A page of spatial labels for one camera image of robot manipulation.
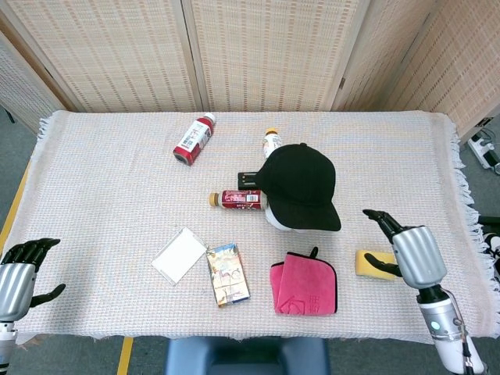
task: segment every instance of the power strip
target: power strip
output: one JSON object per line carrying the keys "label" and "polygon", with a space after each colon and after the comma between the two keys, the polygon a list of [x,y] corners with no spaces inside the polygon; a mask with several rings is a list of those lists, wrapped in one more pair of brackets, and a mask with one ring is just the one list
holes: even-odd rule
{"label": "power strip", "polygon": [[475,134],[467,141],[467,144],[483,168],[500,174],[500,157],[491,142],[485,143],[485,140],[480,135]]}

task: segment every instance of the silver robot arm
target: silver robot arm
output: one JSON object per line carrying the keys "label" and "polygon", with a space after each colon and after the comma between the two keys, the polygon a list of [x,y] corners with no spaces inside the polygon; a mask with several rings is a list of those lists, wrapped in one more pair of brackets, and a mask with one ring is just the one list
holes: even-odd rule
{"label": "silver robot arm", "polygon": [[419,291],[416,300],[443,366],[456,374],[488,373],[466,331],[455,297],[439,284],[447,271],[430,230],[424,226],[402,227],[383,211],[363,212],[378,222],[392,244],[398,264],[381,262],[371,254],[365,255],[366,260],[379,270],[402,277]]}
{"label": "silver robot arm", "polygon": [[0,375],[7,373],[16,347],[14,323],[21,320],[30,308],[59,296],[66,287],[60,284],[46,295],[33,296],[38,269],[48,250],[58,243],[59,240],[42,238],[16,245],[5,254],[0,264]]}

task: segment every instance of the pink cloth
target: pink cloth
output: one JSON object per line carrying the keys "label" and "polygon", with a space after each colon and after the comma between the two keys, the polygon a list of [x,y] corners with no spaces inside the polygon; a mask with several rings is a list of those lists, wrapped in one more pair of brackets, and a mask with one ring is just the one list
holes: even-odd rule
{"label": "pink cloth", "polygon": [[284,262],[271,266],[274,311],[289,315],[330,315],[337,312],[337,275],[327,262],[287,253]]}

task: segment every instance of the black cap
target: black cap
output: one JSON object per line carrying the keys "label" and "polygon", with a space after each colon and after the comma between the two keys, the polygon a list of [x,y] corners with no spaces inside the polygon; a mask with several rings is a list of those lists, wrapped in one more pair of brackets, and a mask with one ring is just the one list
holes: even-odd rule
{"label": "black cap", "polygon": [[334,164],[305,143],[274,150],[255,175],[279,223],[294,229],[337,231],[341,221],[331,200]]}

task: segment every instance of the sponge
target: sponge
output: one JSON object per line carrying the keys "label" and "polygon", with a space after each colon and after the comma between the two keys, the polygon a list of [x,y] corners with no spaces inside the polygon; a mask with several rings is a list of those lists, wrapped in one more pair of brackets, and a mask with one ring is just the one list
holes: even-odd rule
{"label": "sponge", "polygon": [[375,258],[384,263],[396,263],[396,259],[392,252],[368,252],[366,250],[358,250],[356,252],[356,275],[358,276],[370,276],[376,277],[377,279],[392,280],[395,278],[394,275],[380,271],[373,267],[365,259],[365,254],[370,253]]}

